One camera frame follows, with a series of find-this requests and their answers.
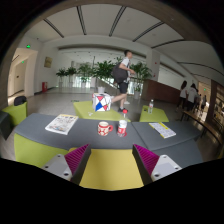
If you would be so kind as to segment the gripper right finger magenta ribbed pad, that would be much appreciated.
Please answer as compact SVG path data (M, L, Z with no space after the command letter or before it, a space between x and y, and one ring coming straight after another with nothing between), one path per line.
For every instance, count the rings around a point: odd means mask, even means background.
M137 144L133 145L132 154L144 185L181 170L168 155L159 156Z

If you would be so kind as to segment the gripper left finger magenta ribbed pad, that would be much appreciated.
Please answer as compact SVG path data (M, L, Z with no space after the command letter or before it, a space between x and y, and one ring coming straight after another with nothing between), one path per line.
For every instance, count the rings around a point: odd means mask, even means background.
M79 185L90 155L91 147L86 144L66 155L57 154L42 169Z

